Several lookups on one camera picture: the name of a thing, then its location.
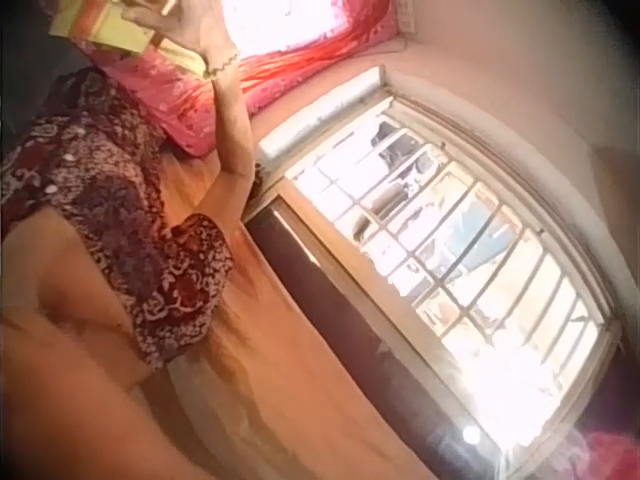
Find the sleeve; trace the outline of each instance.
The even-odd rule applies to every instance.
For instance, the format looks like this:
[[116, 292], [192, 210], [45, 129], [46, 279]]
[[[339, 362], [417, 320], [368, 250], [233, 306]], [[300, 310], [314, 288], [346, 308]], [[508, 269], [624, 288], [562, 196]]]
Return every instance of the sleeve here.
[[204, 338], [233, 268], [222, 231], [205, 215], [189, 216], [163, 243], [161, 282], [134, 315], [138, 345], [158, 368]]

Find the woman's hand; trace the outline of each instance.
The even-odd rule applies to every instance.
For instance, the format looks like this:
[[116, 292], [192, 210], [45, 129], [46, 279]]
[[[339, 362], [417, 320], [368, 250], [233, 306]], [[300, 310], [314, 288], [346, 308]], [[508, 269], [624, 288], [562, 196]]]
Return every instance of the woman's hand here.
[[128, 7], [122, 16], [200, 54], [212, 66], [226, 62], [237, 51], [224, 21], [221, 0], [169, 0], [166, 15], [150, 6], [156, 2], [125, 0]]

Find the woman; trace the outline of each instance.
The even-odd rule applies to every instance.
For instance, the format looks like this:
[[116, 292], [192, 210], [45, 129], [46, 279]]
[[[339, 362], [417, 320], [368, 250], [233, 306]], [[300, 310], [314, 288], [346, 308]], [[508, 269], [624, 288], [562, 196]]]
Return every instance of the woman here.
[[130, 388], [206, 334], [255, 162], [220, 1], [126, 15], [207, 62], [220, 172], [186, 219], [167, 218], [161, 130], [97, 71], [62, 79], [4, 166], [2, 304], [40, 311]]
[[[91, 70], [63, 80], [63, 98], [48, 101], [53, 115], [7, 159], [3, 433], [35, 478], [206, 477], [116, 385], [130, 388], [207, 333], [254, 181], [251, 129], [219, 0], [183, 0], [167, 17], [132, 6], [126, 16], [207, 62], [220, 171], [186, 219], [167, 219], [161, 131]], [[100, 444], [102, 431], [112, 435]], [[104, 442], [126, 458], [117, 448], [105, 456]], [[156, 466], [135, 467], [152, 444]], [[111, 472], [92, 470], [110, 463]]]

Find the window frame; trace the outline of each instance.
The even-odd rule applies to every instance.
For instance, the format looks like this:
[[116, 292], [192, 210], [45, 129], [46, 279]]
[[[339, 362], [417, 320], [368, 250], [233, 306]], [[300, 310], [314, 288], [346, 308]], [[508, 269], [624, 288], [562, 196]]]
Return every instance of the window frame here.
[[[391, 118], [399, 120], [423, 138], [434, 138], [435, 132], [437, 137], [447, 141], [449, 147], [455, 147], [456, 155], [466, 157], [468, 161], [463, 162], [464, 166], [476, 179], [485, 183], [499, 198], [504, 199], [507, 205], [518, 205], [518, 216], [530, 228], [538, 227], [540, 241], [543, 242], [545, 250], [558, 261], [563, 273], [573, 282], [587, 310], [596, 316], [594, 321], [601, 325], [598, 339], [580, 373], [571, 387], [564, 392], [560, 406], [546, 424], [554, 428], [547, 428], [529, 447], [516, 449], [507, 459], [510, 463], [510, 478], [525, 476], [544, 461], [564, 438], [567, 429], [571, 428], [586, 406], [599, 376], [613, 355], [620, 337], [620, 325], [619, 322], [613, 321], [611, 297], [606, 285], [599, 278], [597, 269], [562, 219], [508, 162], [473, 132], [413, 100], [409, 89], [392, 85], [381, 68], [374, 70], [377, 70], [380, 78], [378, 88], [372, 89], [369, 83], [366, 94], [336, 112], [333, 117], [323, 118], [311, 135], [304, 139], [297, 138], [287, 148], [281, 149], [283, 152], [286, 151], [281, 157], [283, 161], [266, 179], [263, 194], [249, 205], [245, 220], [248, 221], [277, 198], [282, 199], [300, 217], [314, 237], [331, 252], [345, 273], [353, 277], [363, 292], [374, 299], [374, 304], [407, 341], [406, 347], [418, 352], [420, 358], [434, 369], [438, 377], [436, 381], [440, 385], [433, 391], [443, 391], [444, 386], [445, 391], [452, 392], [460, 404], [444, 410], [454, 422], [461, 427], [469, 425], [469, 416], [461, 413], [466, 410], [480, 428], [487, 432], [474, 407], [473, 396], [462, 384], [457, 362], [438, 336], [410, 305], [398, 299], [395, 288], [377, 273], [359, 249], [342, 236], [286, 176], [287, 172], [301, 171], [313, 159], [329, 151], [338, 138], [344, 137], [353, 129], [354, 122], [366, 121], [388, 109], [393, 112]], [[357, 82], [358, 77], [351, 82], [351, 86], [357, 85]], [[335, 102], [335, 99], [325, 98], [324, 101]], [[312, 112], [313, 108], [307, 107], [294, 115], [298, 117], [295, 118], [295, 122], [309, 124], [313, 119], [310, 111]], [[438, 396], [440, 398], [436, 398], [436, 401], [443, 406], [451, 400], [436, 394], [436, 397]], [[484, 453], [490, 455], [490, 450], [487, 449]]]

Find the book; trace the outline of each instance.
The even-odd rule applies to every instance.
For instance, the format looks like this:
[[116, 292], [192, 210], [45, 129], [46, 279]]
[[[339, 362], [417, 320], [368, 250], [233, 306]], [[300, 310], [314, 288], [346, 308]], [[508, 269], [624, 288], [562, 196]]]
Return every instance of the book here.
[[[175, 6], [176, 0], [147, 0], [146, 3], [166, 15]], [[121, 16], [124, 8], [122, 0], [59, 0], [49, 34], [87, 40], [134, 54], [154, 48], [179, 67], [204, 77], [206, 66], [198, 54], [153, 30], [124, 20]]]

